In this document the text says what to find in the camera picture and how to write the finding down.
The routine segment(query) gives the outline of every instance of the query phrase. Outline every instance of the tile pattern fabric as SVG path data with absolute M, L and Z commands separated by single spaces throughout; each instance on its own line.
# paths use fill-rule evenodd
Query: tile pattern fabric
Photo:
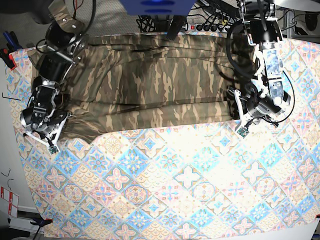
M 320 45 L 278 45 L 295 109 L 278 128 L 261 123 L 244 140 L 237 121 L 137 129 L 73 139 L 61 153 L 23 137 L 30 96 L 26 50 L 6 68 L 12 124 L 46 237 L 108 240 L 212 239 L 278 231 L 320 214 Z M 284 88 L 292 95 L 287 81 Z

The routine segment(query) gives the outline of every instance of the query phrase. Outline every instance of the blue device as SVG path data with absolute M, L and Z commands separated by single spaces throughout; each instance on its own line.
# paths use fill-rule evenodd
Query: blue device
M 5 31 L 3 33 L 3 36 L 5 37 L 5 39 L 10 44 L 11 48 L 14 51 L 17 51 L 18 49 L 22 49 L 22 46 L 19 45 L 18 39 L 17 39 L 16 35 L 13 32 L 9 33 L 7 31 Z
M 187 16 L 196 0 L 120 0 L 129 15 Z

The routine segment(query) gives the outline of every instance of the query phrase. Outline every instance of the black cable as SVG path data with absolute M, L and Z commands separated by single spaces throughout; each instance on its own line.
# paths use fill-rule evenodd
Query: black cable
M 81 4 L 79 6 L 75 6 L 75 0 L 73 0 L 73 18 L 76 19 L 77 10 L 84 4 L 84 0 L 82 0 Z
M 50 138 L 48 138 L 45 134 L 41 133 L 41 132 L 38 132 L 38 131 L 34 131 L 35 133 L 39 134 L 40 137 L 43 137 L 43 138 L 46 138 L 46 140 L 48 141 L 48 144 L 50 145 L 50 147 L 53 146 L 53 143 L 52 141 L 50 140 Z
M 39 228 L 38 228 L 38 230 L 36 231 L 35 235 L 33 236 L 32 240 L 35 240 L 35 239 L 36 239 L 36 236 L 38 235 L 40 228 L 41 228 L 41 227 L 39 226 Z
M 297 26 L 297 24 L 298 24 L 298 23 L 295 22 L 292 26 L 289 26 L 289 27 L 287 27 L 287 28 L 285 28 L 285 29 L 281 29 L 281 31 L 284 31 L 284 30 L 287 30 L 287 29 L 291 29 L 291 28 Z
M 257 0 L 257 3 L 259 7 L 259 13 L 260 13 L 263 30 L 267 31 L 267 24 L 266 24 L 265 15 L 264 15 L 264 6 L 262 5 L 261 0 Z
M 288 14 L 288 12 L 292 12 L 292 13 L 293 13 L 293 11 L 292 11 L 291 9 L 287 10 L 287 11 L 283 14 L 283 16 L 278 19 L 278 21 L 280 21 L 281 19 L 283 19 L 283 18 Z
M 14 179 L 8 179 L 8 181 L 6 182 L 6 184 L 8 185 L 8 188 L 10 188 L 10 192 L 12 192 L 12 189 L 11 189 L 11 187 L 9 186 L 9 181 L 12 181 L 12 180 L 14 180 Z
M 245 127 L 245 128 L 248 128 L 248 127 L 253 123 L 254 120 L 256 120 L 256 119 L 262 119 L 262 118 L 263 118 L 262 116 L 255 116 L 255 117 L 252 118 L 250 121 L 248 121 L 248 122 L 246 123 L 246 125 L 244 125 L 244 127 Z
M 188 15 L 188 17 L 195 17 L 195 16 L 200 16 L 203 17 L 204 19 L 207 19 L 205 16 L 203 16 L 202 14 L 190 14 Z
M 220 21 L 219 21 L 219 23 L 217 23 L 216 25 L 220 25 L 221 23 L 222 23 L 222 21 L 225 19 L 225 16 L 224 16 L 224 13 L 226 14 L 226 15 L 228 15 L 226 12 L 218 12 L 217 14 L 218 15 L 221 15 L 221 19 L 220 19 Z M 217 19 L 217 16 L 214 16 L 214 19 L 213 19 L 213 21 L 210 23 L 210 25 L 209 25 L 209 27 L 211 27 L 214 23 L 215 23 L 215 20 Z
M 191 8 L 190 11 L 192 10 L 197 10 L 197 9 L 204 9 L 204 8 L 213 8 L 212 6 L 204 5 L 204 6 L 197 6 L 195 8 Z
M 83 35 L 85 35 L 88 30 L 90 29 L 91 25 L 93 24 L 94 22 L 94 19 L 95 19 L 95 15 L 96 15 L 96 8 L 97 8 L 97 0 L 92 0 L 92 12 L 91 12 L 91 18 L 90 18 L 90 21 L 89 21 L 89 24 L 88 26 L 86 27 L 86 29 L 83 31 L 83 33 L 81 35 L 79 35 L 74 41 L 68 43 L 67 45 L 63 46 L 63 47 L 60 47 L 56 50 L 53 50 L 53 51 L 41 51 L 39 49 L 39 44 L 43 41 L 45 41 L 45 39 L 41 39 L 40 41 L 38 41 L 35 45 L 35 48 L 36 50 L 41 53 L 41 54 L 54 54 L 54 53 L 57 53 L 57 52 L 60 52 L 64 49 L 66 49 L 67 47 L 71 46 L 72 44 L 76 43 L 77 41 L 79 41 L 79 39 L 81 39 L 81 37 Z
M 249 74 L 247 72 L 245 72 L 232 58 L 231 55 L 231 34 L 234 31 L 234 29 L 236 28 L 236 26 L 241 25 L 242 21 L 239 20 L 237 22 L 235 22 L 228 30 L 227 34 L 226 34 L 226 47 L 225 47 L 225 51 L 226 51 L 226 56 L 228 57 L 229 62 L 231 63 L 231 65 L 234 67 L 234 69 L 241 74 L 242 76 L 244 76 L 245 78 L 248 79 L 248 81 L 251 81 L 251 79 L 258 79 L 257 76 L 254 76 L 253 74 Z
M 296 17 L 302 16 L 302 15 L 313 15 L 313 14 L 320 14 L 320 11 L 309 12 L 309 13 L 301 13 L 301 14 L 295 15 L 295 16 L 292 18 L 291 22 L 294 23 L 294 19 L 295 19 Z
M 141 33 L 154 32 L 156 29 L 155 23 L 149 15 L 138 15 L 138 19 L 135 21 L 138 24 L 138 28 L 140 29 Z
M 313 15 L 313 14 L 320 14 L 319 11 L 316 11 L 316 12 L 310 12 L 310 13 L 301 13 L 301 14 L 298 14 L 298 15 L 295 15 L 292 19 L 291 19 L 291 23 L 293 24 L 292 26 L 289 26 L 285 29 L 281 29 L 281 31 L 284 31 L 284 30 L 287 30 L 287 29 L 291 29 L 295 26 L 297 26 L 298 22 L 295 20 L 296 17 L 298 16 L 302 16 L 302 15 Z
M 11 172 L 11 168 L 9 168 L 9 172 L 8 172 L 8 174 L 7 174 L 7 175 L 5 175 L 3 172 L 1 172 L 1 174 L 2 174 L 3 176 L 5 176 L 5 177 L 9 177 L 10 172 Z
M 33 97 L 35 91 L 36 91 L 36 89 L 33 89 L 32 93 L 31 93 L 31 96 L 29 97 L 28 103 L 26 104 L 26 107 L 29 106 L 30 100 L 31 100 L 31 98 Z
M 214 15 L 214 20 L 212 21 L 212 22 L 210 22 L 209 21 L 209 19 L 210 18 L 212 18 L 213 17 L 213 15 Z M 210 24 L 213 24 L 214 23 L 214 21 L 216 20 L 216 18 L 217 18 L 217 12 L 214 12 L 213 14 L 211 14 L 211 16 L 210 17 L 208 17 L 207 19 L 206 19 L 206 21 L 202 24 L 202 26 L 204 26 L 204 25 L 206 25 L 208 22 L 210 23 Z

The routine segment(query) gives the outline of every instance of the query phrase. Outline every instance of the camouflage fabric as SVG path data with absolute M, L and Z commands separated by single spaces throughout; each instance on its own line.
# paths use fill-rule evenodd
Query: camouflage fabric
M 226 39 L 207 35 L 115 35 L 90 39 L 81 64 L 67 75 L 70 118 L 62 139 L 114 131 L 232 119 L 227 87 L 235 74 Z M 243 62 L 252 49 L 237 41 Z M 35 64 L 38 53 L 29 56 Z

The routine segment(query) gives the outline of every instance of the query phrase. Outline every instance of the metal rod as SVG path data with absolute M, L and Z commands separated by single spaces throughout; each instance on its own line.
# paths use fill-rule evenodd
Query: metal rod
M 47 48 L 50 49 L 51 51 L 55 51 L 55 49 L 53 47 L 51 47 L 51 46 L 47 45 Z M 67 60 L 71 64 L 74 63 L 74 60 L 71 57 L 68 57 L 68 56 L 64 55 L 62 52 L 57 51 L 56 54 L 59 55 L 60 57 L 62 57 L 63 59 Z
M 4 98 L 4 99 L 12 99 L 12 100 L 21 101 L 21 99 L 17 99 L 17 98 L 13 98 L 13 97 L 7 97 L 7 96 L 4 96 L 4 93 L 2 93 L 2 98 Z

